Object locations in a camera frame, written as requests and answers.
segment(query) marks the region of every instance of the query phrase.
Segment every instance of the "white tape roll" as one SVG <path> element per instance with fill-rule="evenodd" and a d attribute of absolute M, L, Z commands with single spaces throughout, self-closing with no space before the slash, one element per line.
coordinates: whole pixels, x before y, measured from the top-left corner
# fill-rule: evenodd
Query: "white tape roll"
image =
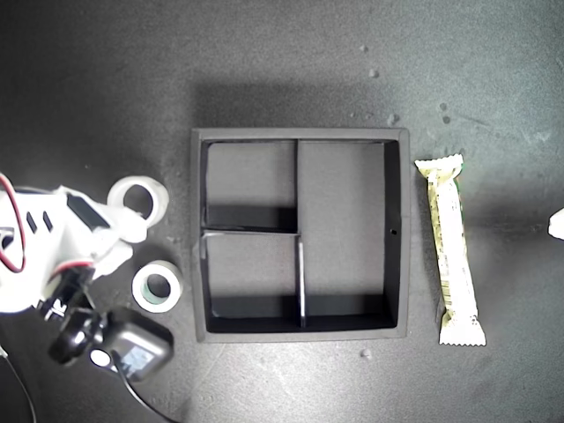
<path fill-rule="evenodd" d="M 170 294 L 163 298 L 155 295 L 149 289 L 149 277 L 160 275 L 170 285 Z M 131 285 L 133 298 L 139 306 L 151 313 L 165 313 L 176 305 L 182 294 L 182 274 L 172 263 L 163 260 L 150 262 L 133 278 Z"/>
<path fill-rule="evenodd" d="M 108 205 L 123 207 L 123 200 L 131 187 L 138 185 L 147 190 L 152 199 L 151 214 L 146 220 L 151 227 L 160 222 L 165 216 L 168 207 L 168 191 L 160 183 L 148 176 L 128 176 L 116 182 L 108 194 Z"/>

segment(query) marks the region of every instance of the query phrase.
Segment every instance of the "gray surface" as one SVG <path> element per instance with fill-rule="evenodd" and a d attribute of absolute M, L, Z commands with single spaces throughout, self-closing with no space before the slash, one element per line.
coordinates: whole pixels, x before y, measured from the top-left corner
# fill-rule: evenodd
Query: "gray surface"
<path fill-rule="evenodd" d="M 488 346 L 438 346 L 433 238 L 413 170 L 408 338 L 197 345 L 187 289 L 157 316 L 176 357 L 140 390 L 190 422 L 562 421 L 564 243 L 545 223 L 564 205 L 563 20 L 558 0 L 3 2 L 0 168 L 17 184 L 64 182 L 98 200 L 126 174 L 168 186 L 151 245 L 96 286 L 100 304 L 127 304 L 146 260 L 188 273 L 190 128 L 379 127 L 395 113 L 413 159 L 464 152 Z M 87 362 L 49 362 L 54 332 L 33 313 L 0 324 L 40 421 L 157 421 Z M 15 412 L 15 389 L 1 385 L 2 412 Z"/>
<path fill-rule="evenodd" d="M 294 141 L 214 144 L 208 152 L 208 205 L 295 207 Z"/>
<path fill-rule="evenodd" d="M 382 294 L 384 146 L 302 142 L 299 148 L 308 295 Z"/>

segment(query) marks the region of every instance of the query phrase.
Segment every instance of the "black box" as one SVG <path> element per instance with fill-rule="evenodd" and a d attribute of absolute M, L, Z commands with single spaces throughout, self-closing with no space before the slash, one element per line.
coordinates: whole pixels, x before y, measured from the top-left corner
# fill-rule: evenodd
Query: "black box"
<path fill-rule="evenodd" d="M 191 166 L 199 341 L 405 336 L 407 130 L 193 130 Z"/>

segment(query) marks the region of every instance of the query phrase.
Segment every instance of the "compartment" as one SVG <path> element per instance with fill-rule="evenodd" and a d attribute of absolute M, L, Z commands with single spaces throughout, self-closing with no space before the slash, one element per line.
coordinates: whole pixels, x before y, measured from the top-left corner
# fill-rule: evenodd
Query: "compartment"
<path fill-rule="evenodd" d="M 295 330 L 295 236 L 215 233 L 205 243 L 211 331 Z"/>
<path fill-rule="evenodd" d="M 400 258 L 387 247 L 386 181 L 394 175 L 386 174 L 386 162 L 389 170 L 399 169 L 386 156 L 390 148 L 394 143 L 372 140 L 299 144 L 308 330 L 396 326 L 385 292 L 386 257 L 395 256 L 394 263 Z M 389 284 L 398 285 L 399 278 Z"/>
<path fill-rule="evenodd" d="M 295 154 L 292 140 L 210 144 L 205 224 L 296 233 Z"/>

